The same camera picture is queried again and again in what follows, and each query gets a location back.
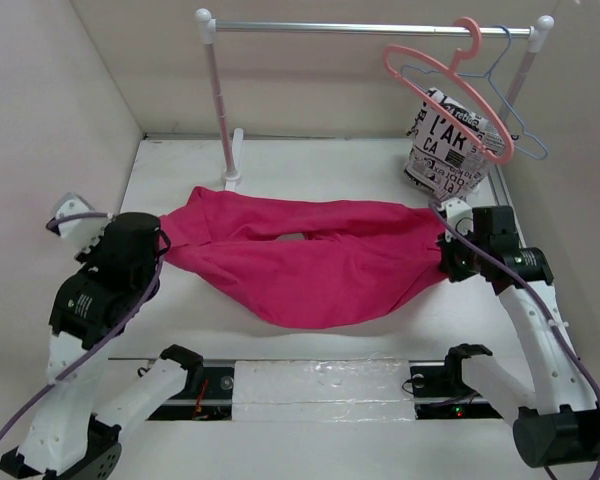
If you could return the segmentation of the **pink trousers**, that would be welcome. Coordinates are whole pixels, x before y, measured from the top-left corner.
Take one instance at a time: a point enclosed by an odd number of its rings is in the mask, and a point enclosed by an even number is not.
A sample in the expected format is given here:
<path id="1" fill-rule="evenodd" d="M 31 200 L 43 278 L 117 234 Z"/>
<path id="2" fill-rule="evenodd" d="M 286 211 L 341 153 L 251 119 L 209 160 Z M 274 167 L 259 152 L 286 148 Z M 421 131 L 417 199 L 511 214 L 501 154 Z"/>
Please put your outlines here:
<path id="1" fill-rule="evenodd" d="M 386 316 L 446 280 L 443 227 L 426 208 L 256 198 L 198 186 L 160 218 L 169 264 L 261 320 L 292 329 Z"/>

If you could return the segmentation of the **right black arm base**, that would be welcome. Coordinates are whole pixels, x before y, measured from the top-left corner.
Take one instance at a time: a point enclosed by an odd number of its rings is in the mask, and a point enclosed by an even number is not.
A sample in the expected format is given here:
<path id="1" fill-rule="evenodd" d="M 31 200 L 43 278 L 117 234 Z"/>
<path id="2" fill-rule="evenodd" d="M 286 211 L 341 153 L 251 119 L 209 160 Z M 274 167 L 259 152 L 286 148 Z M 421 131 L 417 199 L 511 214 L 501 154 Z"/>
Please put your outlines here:
<path id="1" fill-rule="evenodd" d="M 501 418 L 483 397 L 451 380 L 442 361 L 410 362 L 402 390 L 411 396 L 420 421 Z"/>

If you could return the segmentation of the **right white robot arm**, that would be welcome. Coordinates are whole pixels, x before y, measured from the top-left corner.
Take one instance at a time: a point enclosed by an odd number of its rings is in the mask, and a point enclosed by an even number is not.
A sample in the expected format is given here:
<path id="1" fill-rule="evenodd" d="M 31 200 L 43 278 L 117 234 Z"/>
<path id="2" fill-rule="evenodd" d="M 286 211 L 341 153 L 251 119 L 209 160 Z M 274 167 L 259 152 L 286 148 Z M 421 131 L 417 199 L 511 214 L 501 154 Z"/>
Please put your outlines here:
<path id="1" fill-rule="evenodd" d="M 433 202 L 444 231 L 437 245 L 450 281 L 482 277 L 508 314 L 529 368 L 525 387 L 481 344 L 449 349 L 442 381 L 488 401 L 511 427 L 530 468 L 594 463 L 600 478 L 600 386 L 575 352 L 558 309 L 554 276 L 544 253 L 521 244 L 509 206 L 471 207 L 459 199 Z"/>

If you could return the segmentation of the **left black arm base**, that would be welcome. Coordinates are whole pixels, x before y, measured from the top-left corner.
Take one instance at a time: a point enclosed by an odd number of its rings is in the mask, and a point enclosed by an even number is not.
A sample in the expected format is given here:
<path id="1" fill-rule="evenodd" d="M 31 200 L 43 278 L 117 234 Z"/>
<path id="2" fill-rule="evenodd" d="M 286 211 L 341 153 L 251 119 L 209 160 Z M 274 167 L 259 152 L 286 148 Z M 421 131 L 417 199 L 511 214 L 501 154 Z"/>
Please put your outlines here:
<path id="1" fill-rule="evenodd" d="M 166 400 L 150 421 L 225 421 L 232 419 L 235 362 L 205 360 L 198 380 L 187 380 L 183 391 Z"/>

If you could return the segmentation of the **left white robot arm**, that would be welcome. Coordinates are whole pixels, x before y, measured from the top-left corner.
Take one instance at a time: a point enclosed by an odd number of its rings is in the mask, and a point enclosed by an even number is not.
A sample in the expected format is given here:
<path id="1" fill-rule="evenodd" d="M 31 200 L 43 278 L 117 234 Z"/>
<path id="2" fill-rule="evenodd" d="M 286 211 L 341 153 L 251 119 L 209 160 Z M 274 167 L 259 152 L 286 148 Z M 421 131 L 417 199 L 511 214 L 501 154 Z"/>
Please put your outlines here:
<path id="1" fill-rule="evenodd" d="M 160 286 L 171 243 L 158 217 L 123 213 L 60 216 L 49 230 L 87 226 L 94 246 L 76 257 L 80 269 L 59 288 L 51 310 L 47 383 L 29 401 L 38 409 L 21 444 L 4 453 L 0 470 L 14 479 L 107 479 L 124 440 L 166 400 L 202 387 L 203 358 L 167 347 L 149 370 L 109 404 L 95 404 L 111 350 L 127 324 Z"/>

